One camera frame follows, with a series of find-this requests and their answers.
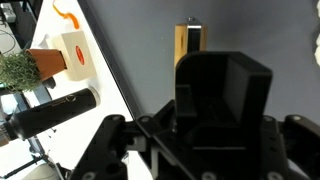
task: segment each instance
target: white box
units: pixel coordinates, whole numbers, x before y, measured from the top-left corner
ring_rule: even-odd
[[[49,49],[61,51],[66,62],[66,77],[71,81],[81,81],[96,76],[92,56],[83,31],[64,33],[47,39]]]

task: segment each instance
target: potted plant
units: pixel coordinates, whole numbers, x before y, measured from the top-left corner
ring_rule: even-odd
[[[65,68],[60,51],[28,49],[0,57],[0,82],[13,92],[32,91]]]

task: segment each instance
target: green plant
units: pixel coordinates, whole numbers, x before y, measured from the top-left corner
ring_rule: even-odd
[[[13,92],[32,91],[41,83],[35,60],[25,52],[0,56],[0,82]]]

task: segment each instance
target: orange logo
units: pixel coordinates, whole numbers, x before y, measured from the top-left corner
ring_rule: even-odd
[[[80,63],[82,65],[84,65],[84,58],[83,58],[82,51],[79,48],[79,46],[76,46],[76,52],[77,52],[78,60],[80,61]]]

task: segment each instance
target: gray backdrop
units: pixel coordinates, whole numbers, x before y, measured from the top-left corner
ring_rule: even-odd
[[[316,0],[95,0],[98,22],[138,105],[155,113],[173,97],[174,26],[189,16],[209,27],[208,50],[237,50],[274,73],[265,114],[320,124]]]

